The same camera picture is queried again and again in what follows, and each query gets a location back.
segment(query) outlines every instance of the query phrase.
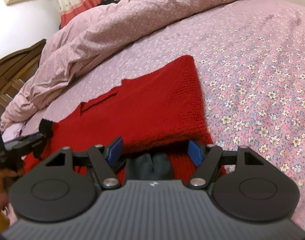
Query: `gray ribbed base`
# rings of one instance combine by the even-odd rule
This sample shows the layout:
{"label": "gray ribbed base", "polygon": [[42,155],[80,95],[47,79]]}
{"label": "gray ribbed base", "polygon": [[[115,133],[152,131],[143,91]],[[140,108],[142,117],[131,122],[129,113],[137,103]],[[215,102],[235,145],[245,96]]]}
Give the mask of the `gray ribbed base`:
{"label": "gray ribbed base", "polygon": [[94,206],[70,221],[37,224],[19,220],[3,233],[8,240],[301,240],[292,221],[268,225],[234,220],[206,192],[180,180],[128,181],[105,191]]}

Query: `hand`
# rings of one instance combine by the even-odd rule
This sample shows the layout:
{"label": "hand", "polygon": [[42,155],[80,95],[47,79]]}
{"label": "hand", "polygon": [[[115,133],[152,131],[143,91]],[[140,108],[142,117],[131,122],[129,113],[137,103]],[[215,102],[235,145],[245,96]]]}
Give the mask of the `hand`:
{"label": "hand", "polygon": [[4,178],[22,176],[24,173],[24,169],[20,169],[18,172],[12,171],[10,169],[0,170],[0,211],[3,210],[9,203]]}

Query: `wooden cabinet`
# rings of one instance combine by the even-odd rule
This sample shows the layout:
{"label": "wooden cabinet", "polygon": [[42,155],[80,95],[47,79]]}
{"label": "wooden cabinet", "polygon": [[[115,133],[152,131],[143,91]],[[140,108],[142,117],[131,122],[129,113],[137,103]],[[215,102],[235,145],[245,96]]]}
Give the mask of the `wooden cabinet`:
{"label": "wooden cabinet", "polygon": [[0,60],[0,117],[20,88],[38,69],[45,44],[46,40],[41,40],[30,48],[16,51]]}

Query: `floral pattern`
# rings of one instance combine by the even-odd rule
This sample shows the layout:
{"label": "floral pattern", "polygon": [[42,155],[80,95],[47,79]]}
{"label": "floral pattern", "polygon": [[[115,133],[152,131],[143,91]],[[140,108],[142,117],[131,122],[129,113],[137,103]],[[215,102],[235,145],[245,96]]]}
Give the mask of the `floral pattern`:
{"label": "floral pattern", "polygon": [[144,75],[187,54],[195,59],[215,143],[226,150],[247,145],[289,176],[301,195],[293,220],[305,230],[303,7],[242,0],[169,25],[91,71],[35,114],[24,134],[33,132],[42,117],[59,121],[122,78]]}

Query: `logo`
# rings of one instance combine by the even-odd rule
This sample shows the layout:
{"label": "logo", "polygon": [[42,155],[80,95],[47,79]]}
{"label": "logo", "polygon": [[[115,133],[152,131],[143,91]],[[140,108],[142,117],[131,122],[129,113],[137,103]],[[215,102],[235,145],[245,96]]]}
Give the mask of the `logo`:
{"label": "logo", "polygon": [[155,187],[155,186],[157,186],[158,184],[159,184],[158,182],[154,181],[154,182],[150,183],[149,185],[152,186],[152,187]]}

